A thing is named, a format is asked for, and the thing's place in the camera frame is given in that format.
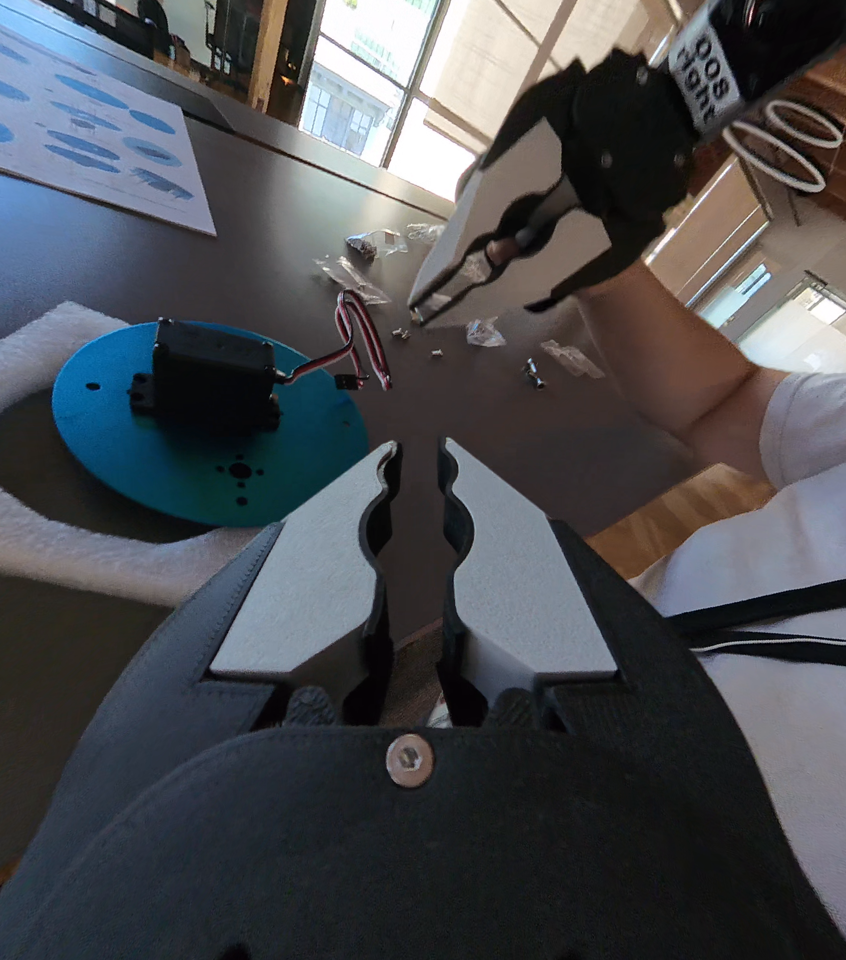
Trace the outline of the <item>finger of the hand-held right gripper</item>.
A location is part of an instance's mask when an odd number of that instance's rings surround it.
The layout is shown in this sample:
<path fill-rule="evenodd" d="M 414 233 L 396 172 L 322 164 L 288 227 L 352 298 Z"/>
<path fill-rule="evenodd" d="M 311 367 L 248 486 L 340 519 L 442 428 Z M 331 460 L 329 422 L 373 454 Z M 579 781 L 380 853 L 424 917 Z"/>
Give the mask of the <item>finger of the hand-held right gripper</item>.
<path fill-rule="evenodd" d="M 460 326 L 514 306 L 552 299 L 553 292 L 611 251 L 604 222 L 580 208 L 570 210 L 541 246 L 496 266 L 478 246 L 450 274 L 421 277 L 421 324 Z"/>
<path fill-rule="evenodd" d="M 493 265 L 489 243 L 513 237 L 562 177 L 562 144 L 549 124 L 536 124 L 470 175 L 453 215 L 432 246 L 412 286 L 410 308 L 446 308 L 486 282 Z"/>

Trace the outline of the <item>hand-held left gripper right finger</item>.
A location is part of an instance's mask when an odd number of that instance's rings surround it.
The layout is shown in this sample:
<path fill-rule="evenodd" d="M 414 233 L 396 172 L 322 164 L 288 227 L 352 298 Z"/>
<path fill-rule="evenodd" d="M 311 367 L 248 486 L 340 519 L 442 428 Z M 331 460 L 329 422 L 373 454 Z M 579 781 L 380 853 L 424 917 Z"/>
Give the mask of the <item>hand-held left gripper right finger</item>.
<path fill-rule="evenodd" d="M 452 722 L 483 722 L 507 690 L 608 681 L 618 665 L 548 515 L 455 439 L 438 446 L 455 557 L 438 677 Z"/>

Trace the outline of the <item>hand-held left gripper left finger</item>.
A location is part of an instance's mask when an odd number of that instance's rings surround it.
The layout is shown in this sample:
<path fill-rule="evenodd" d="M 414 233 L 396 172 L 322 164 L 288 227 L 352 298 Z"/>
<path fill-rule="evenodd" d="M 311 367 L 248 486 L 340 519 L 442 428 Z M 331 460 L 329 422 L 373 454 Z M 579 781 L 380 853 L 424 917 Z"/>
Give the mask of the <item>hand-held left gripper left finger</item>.
<path fill-rule="evenodd" d="M 402 446 L 384 442 L 285 518 L 211 676 L 318 687 L 343 721 L 380 720 L 394 648 L 377 558 L 402 464 Z"/>

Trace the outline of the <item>blue round metal plate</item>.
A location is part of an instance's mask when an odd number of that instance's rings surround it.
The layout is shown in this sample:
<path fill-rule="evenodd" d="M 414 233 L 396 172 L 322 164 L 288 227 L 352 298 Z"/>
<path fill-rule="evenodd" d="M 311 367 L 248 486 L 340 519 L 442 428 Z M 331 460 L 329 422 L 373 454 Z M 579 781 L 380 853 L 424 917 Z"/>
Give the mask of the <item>blue round metal plate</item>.
<path fill-rule="evenodd" d="M 178 520 L 212 527 L 279 521 L 362 459 L 367 432 L 352 395 L 326 370 L 274 392 L 279 428 L 247 438 L 162 425 L 131 409 L 149 375 L 155 322 L 126 325 L 82 346 L 52 387 L 56 429 L 72 457 L 107 488 Z"/>

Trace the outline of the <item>black servo motor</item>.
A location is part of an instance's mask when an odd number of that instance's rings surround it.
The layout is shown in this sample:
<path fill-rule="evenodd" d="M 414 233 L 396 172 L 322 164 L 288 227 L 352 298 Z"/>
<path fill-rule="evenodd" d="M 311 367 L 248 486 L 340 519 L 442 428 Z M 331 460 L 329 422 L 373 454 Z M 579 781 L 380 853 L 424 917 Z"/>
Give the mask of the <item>black servo motor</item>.
<path fill-rule="evenodd" d="M 195 321 L 162 318 L 151 371 L 132 377 L 129 407 L 171 427 L 214 437 L 277 431 L 282 411 L 271 342 Z"/>

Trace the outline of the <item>person's right forearm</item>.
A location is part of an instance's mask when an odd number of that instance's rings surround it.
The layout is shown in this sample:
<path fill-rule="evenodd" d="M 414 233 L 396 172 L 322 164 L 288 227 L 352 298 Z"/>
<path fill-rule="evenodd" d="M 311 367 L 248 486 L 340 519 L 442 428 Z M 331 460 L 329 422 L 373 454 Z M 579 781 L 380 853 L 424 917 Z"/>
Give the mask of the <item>person's right forearm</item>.
<path fill-rule="evenodd" d="M 642 261 L 574 298 L 610 378 L 640 416 L 705 466 L 768 479 L 762 430 L 786 371 L 750 361 Z"/>

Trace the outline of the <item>dark grey desk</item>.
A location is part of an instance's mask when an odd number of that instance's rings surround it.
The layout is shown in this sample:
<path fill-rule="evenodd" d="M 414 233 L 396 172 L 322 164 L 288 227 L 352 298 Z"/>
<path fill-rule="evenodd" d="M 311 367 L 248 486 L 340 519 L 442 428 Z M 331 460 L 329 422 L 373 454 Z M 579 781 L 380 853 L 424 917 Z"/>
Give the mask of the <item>dark grey desk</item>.
<path fill-rule="evenodd" d="M 0 340 L 73 302 L 128 324 L 224 323 L 304 354 L 336 341 L 333 289 L 313 259 L 348 234 L 437 222 L 450 203 L 313 143 L 34 2 L 0 2 L 0 25 L 181 107 L 216 237 L 0 174 Z M 393 638 L 439 618 L 452 554 L 436 448 L 448 435 L 539 506 L 596 534 L 690 475 L 686 453 L 611 388 L 543 355 L 587 338 L 574 307 L 501 317 L 507 346 L 429 327 L 386 348 L 395 388 L 354 395 L 371 447 L 399 441 L 402 488 L 381 553 Z M 444 358 L 429 352 L 443 349 Z M 0 574 L 0 883 L 31 841 L 76 741 L 129 659 L 173 607 Z"/>

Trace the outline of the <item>flat clear plastic bag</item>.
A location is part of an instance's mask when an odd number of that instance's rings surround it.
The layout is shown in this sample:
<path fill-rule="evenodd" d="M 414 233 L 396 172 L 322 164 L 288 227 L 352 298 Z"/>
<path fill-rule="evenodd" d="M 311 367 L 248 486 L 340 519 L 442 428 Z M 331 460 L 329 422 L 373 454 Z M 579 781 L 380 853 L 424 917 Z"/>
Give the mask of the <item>flat clear plastic bag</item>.
<path fill-rule="evenodd" d="M 563 345 L 555 340 L 549 340 L 542 342 L 540 347 L 545 354 L 574 377 L 598 380 L 606 376 L 604 371 L 575 345 Z"/>
<path fill-rule="evenodd" d="M 314 258 L 314 267 L 342 290 L 359 296 L 367 306 L 384 306 L 392 302 L 390 296 L 370 282 L 367 276 L 345 256 Z"/>

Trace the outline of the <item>clear bag with dark screws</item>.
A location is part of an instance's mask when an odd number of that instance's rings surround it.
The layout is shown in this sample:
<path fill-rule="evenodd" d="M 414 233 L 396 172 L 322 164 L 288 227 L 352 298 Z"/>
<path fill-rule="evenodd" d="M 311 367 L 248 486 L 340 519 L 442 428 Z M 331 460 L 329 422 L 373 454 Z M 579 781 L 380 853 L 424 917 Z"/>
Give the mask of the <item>clear bag with dark screws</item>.
<path fill-rule="evenodd" d="M 408 252 L 405 238 L 398 231 L 377 228 L 363 233 L 355 233 L 345 238 L 346 247 L 367 263 L 375 262 L 393 254 Z"/>

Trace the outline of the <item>large window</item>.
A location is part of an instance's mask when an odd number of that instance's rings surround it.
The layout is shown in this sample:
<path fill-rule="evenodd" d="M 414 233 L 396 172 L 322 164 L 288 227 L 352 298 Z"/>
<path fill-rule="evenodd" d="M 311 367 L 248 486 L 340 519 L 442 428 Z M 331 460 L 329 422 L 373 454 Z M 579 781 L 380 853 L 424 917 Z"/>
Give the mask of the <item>large window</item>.
<path fill-rule="evenodd" d="M 475 155 L 427 120 L 423 81 L 451 3 L 317 2 L 297 128 L 446 200 Z"/>

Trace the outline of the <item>person in white shirt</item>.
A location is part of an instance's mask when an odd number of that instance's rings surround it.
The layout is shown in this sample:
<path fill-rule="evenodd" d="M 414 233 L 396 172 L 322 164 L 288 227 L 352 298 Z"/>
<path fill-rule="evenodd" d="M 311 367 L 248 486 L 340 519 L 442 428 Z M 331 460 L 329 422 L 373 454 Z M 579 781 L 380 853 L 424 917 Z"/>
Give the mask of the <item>person in white shirt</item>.
<path fill-rule="evenodd" d="M 761 437 L 776 494 L 696 531 L 632 584 L 665 617 L 846 581 L 846 373 L 795 373 Z M 700 640 L 778 817 L 846 937 L 846 606 L 741 621 Z"/>

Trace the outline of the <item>folded printed instruction sheet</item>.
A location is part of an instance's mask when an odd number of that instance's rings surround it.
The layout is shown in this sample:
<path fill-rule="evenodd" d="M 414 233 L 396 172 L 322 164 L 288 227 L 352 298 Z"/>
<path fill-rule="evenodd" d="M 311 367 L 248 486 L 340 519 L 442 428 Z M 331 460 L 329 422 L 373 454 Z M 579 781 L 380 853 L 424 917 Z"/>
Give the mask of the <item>folded printed instruction sheet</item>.
<path fill-rule="evenodd" d="M 1 25 L 0 172 L 216 235 L 176 104 Z"/>

